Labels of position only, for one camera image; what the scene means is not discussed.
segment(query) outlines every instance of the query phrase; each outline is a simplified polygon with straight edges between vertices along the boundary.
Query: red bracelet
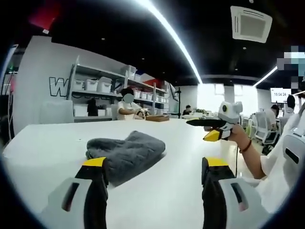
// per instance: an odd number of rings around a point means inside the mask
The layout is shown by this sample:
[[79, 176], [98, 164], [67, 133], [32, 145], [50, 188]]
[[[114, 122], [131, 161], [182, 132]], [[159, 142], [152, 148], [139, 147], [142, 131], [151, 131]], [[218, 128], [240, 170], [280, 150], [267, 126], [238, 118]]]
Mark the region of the red bracelet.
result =
[[249, 144], [247, 145], [247, 147], [244, 150], [240, 150], [239, 152], [240, 153], [246, 152], [250, 148], [251, 143], [252, 143], [252, 140], [250, 139]]

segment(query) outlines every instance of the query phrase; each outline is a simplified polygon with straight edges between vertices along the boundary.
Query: ceiling light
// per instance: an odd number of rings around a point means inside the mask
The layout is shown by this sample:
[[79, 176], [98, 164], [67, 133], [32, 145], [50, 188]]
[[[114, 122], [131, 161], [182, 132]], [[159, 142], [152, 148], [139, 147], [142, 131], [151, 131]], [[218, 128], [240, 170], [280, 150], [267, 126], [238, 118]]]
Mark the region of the ceiling light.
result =
[[274, 73], [277, 70], [277, 66], [272, 69], [270, 72], [267, 73], [267, 75], [265, 75], [262, 79], [260, 79], [259, 81], [257, 81], [253, 87], [256, 87], [257, 85], [259, 85], [262, 81], [266, 80], [272, 73]]
[[176, 34], [176, 32], [173, 30], [171, 25], [168, 23], [168, 21], [165, 19], [165, 17], [155, 8], [155, 6], [149, 1], [149, 0], [135, 0], [137, 3], [148, 9], [158, 20], [161, 22], [161, 24], [165, 27], [165, 29], [169, 32], [169, 34], [172, 36], [172, 38], [175, 40], [183, 54], [185, 55], [187, 61], [189, 62], [192, 70], [194, 71], [195, 76], [197, 77], [198, 83], [202, 84], [202, 80], [200, 78], [200, 75], [198, 73], [198, 70], [189, 55], [188, 51], [186, 50], [185, 46], [183, 45], [182, 41]]
[[303, 94], [303, 93], [305, 93], [305, 91], [298, 92], [298, 93], [295, 93], [295, 94], [293, 94], [293, 95], [298, 95], [298, 94]]

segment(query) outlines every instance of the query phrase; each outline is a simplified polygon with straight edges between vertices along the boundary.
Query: gray towel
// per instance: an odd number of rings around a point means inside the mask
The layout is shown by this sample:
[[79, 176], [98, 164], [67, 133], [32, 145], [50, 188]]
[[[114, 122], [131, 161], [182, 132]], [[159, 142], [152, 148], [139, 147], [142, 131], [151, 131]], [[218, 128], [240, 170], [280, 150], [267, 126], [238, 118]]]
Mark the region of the gray towel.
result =
[[86, 156], [88, 159], [107, 157], [109, 181], [116, 182], [140, 171], [164, 150], [163, 141], [133, 131], [125, 140], [95, 138], [88, 141]]

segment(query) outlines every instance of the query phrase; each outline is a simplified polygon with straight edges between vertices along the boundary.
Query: air conditioner vent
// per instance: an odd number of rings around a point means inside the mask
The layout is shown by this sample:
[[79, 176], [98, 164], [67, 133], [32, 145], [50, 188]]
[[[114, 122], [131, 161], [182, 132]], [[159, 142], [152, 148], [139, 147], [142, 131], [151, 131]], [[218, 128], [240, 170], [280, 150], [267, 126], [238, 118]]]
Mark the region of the air conditioner vent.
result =
[[272, 17], [244, 7], [231, 6], [233, 39], [266, 43]]

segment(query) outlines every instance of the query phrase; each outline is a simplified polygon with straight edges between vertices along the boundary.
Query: white table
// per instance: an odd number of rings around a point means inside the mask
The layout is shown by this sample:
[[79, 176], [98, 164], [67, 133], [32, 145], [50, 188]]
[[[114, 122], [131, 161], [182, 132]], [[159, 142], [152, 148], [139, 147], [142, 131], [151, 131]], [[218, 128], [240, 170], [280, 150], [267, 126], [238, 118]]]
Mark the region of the white table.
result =
[[88, 140], [124, 139], [133, 130], [163, 140], [166, 156], [130, 181], [109, 186], [107, 228], [202, 228], [201, 161], [220, 156], [220, 143], [204, 142], [203, 128], [185, 120], [29, 125], [4, 150], [7, 172], [25, 204], [39, 214], [48, 195], [86, 160]]

